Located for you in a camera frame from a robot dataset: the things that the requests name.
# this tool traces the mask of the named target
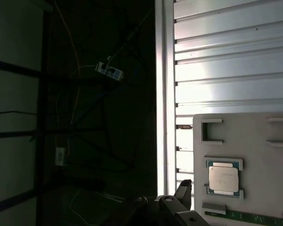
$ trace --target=dark wall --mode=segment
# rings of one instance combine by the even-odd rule
[[[129,1],[129,0],[83,0],[83,1],[57,1],[61,13],[72,34],[77,47],[80,65],[94,65],[98,58],[104,61],[119,40],[119,34],[123,35],[138,25],[151,8],[149,16],[138,30],[138,35],[133,37],[145,63],[142,65],[128,50],[118,55],[111,66],[125,73],[125,78],[138,87],[128,86],[124,82],[119,84],[119,89],[112,91],[105,99],[104,104],[107,115],[107,125],[113,152],[118,157],[131,161],[134,158],[134,167],[123,173],[103,172],[96,169],[83,169],[70,165],[66,169],[67,174],[80,178],[101,178],[106,181],[106,191],[122,197],[144,195],[156,195],[156,114],[155,114],[155,26],[154,26],[154,1]],[[125,25],[124,13],[128,15],[129,27]],[[67,30],[65,29],[57,10],[50,16],[50,50],[49,71],[64,76],[69,76],[77,68],[74,51]],[[81,76],[85,78],[103,76],[93,68],[81,69]],[[52,87],[52,91],[58,91],[62,87]],[[58,109],[67,111],[69,99],[74,101],[77,90],[67,90],[61,95]],[[100,86],[83,87],[77,108],[88,105],[101,92]],[[53,95],[50,101],[52,110],[55,108],[57,95]],[[97,107],[81,123],[80,126],[92,127],[101,124],[102,114]],[[69,126],[70,115],[61,116],[60,126]],[[49,121],[49,126],[55,127],[55,120]],[[106,148],[107,142],[103,132],[84,134],[84,137],[97,145]],[[59,136],[58,146],[67,147],[67,138]],[[48,175],[55,167],[54,137],[48,139],[47,166]],[[79,139],[70,139],[71,162],[105,167],[112,170],[123,170],[125,165],[112,158],[102,155],[101,152],[90,148]],[[45,222],[82,221],[69,210],[69,203],[76,193],[77,188],[65,187],[55,193],[49,194],[45,207]],[[102,198],[101,196],[86,190],[82,190],[74,201],[74,209],[79,212],[87,222],[100,223],[107,214],[117,207],[118,203]]]

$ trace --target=electrical outlet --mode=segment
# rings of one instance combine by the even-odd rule
[[[111,66],[105,66],[102,62],[99,62],[95,70],[117,81],[120,81],[124,77],[124,73],[121,70]]]
[[[64,147],[56,147],[56,166],[65,166],[65,153],[66,148]]]

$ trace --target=green circuit board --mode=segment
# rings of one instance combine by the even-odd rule
[[[212,217],[218,217],[218,218],[225,218],[229,220],[238,220],[238,221],[253,223],[257,225],[283,226],[282,218],[274,218],[274,217],[269,217],[269,216],[264,216],[264,215],[232,211],[232,210],[227,210],[225,215],[211,213],[211,212],[205,212],[205,215],[212,216]]]

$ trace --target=wall socket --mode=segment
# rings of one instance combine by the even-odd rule
[[[65,166],[65,155],[66,155],[66,148],[56,147],[56,159],[55,159],[56,166]]]
[[[95,70],[117,81],[122,80],[124,77],[124,73],[121,70],[111,66],[105,66],[102,62],[99,62]]]

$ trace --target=black mechanical arm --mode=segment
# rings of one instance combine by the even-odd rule
[[[102,226],[209,226],[190,210],[191,189],[191,180],[184,180],[174,196],[159,196],[151,203],[145,197],[126,199]]]

